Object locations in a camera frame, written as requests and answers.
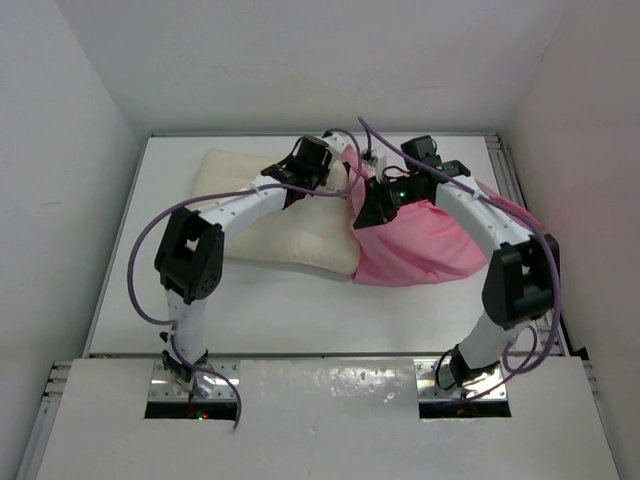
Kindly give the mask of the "aluminium frame rail right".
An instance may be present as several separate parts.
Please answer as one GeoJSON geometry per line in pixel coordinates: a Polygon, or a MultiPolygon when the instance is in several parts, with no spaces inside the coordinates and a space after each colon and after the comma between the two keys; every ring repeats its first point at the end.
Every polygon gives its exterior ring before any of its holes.
{"type": "Polygon", "coordinates": [[[559,295],[559,245],[550,234],[536,227],[523,231],[522,240],[507,241],[489,260],[490,285],[487,293],[496,293],[494,304],[504,307],[498,323],[509,326],[534,326],[537,335],[526,372],[549,356],[562,356],[561,310],[554,306],[559,295]]]}

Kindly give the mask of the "white foam front board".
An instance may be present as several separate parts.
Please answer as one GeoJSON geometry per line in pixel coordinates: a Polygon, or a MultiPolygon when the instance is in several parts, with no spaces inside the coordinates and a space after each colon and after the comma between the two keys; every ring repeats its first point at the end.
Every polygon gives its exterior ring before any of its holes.
{"type": "Polygon", "coordinates": [[[72,364],[42,479],[613,479],[581,362],[512,380],[507,418],[423,420],[408,360],[248,360],[239,422],[148,419],[148,359],[72,364]]]}

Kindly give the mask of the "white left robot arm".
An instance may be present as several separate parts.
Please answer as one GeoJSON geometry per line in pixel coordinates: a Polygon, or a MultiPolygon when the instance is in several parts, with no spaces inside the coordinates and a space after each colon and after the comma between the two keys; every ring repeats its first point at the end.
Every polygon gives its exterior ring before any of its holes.
{"type": "Polygon", "coordinates": [[[186,207],[169,217],[154,267],[164,287],[171,326],[164,337],[164,366],[183,384],[206,362],[203,331],[206,299],[222,279],[225,242],[260,218],[281,211],[326,180],[346,149],[339,134],[305,135],[298,148],[272,164],[236,196],[200,210],[186,207]]]}

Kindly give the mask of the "cream pillow with bear print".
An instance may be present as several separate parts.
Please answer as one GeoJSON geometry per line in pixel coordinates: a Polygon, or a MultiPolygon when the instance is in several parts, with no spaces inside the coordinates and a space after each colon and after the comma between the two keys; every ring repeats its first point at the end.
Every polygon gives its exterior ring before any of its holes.
{"type": "MultiPolygon", "coordinates": [[[[241,190],[276,162],[273,157],[212,149],[202,158],[191,195],[241,190]]],[[[351,203],[344,197],[306,196],[228,240],[225,256],[351,275],[359,263],[360,247],[351,233],[350,216],[351,203]]]]}

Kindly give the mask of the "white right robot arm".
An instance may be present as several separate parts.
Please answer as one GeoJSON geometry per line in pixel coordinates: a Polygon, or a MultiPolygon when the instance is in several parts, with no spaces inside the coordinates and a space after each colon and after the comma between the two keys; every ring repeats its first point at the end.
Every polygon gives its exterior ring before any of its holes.
{"type": "Polygon", "coordinates": [[[502,364],[529,322],[551,314],[551,332],[558,332],[559,245],[523,213],[485,194],[462,162],[427,156],[419,143],[414,138],[396,151],[405,161],[404,174],[365,181],[364,202],[353,226],[386,226],[401,208],[428,201],[452,218],[486,258],[481,316],[448,353],[452,385],[460,388],[502,364]]]}

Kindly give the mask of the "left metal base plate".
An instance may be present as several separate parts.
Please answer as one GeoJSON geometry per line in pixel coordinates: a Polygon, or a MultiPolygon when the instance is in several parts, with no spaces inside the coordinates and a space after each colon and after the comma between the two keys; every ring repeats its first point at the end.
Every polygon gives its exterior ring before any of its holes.
{"type": "Polygon", "coordinates": [[[195,379],[185,383],[176,378],[161,362],[157,362],[149,383],[148,400],[159,403],[185,403],[192,395],[193,400],[200,403],[235,402],[237,395],[231,386],[239,386],[239,365],[227,365],[223,362],[211,364],[209,368],[221,369],[221,372],[218,375],[197,372],[195,379]]]}

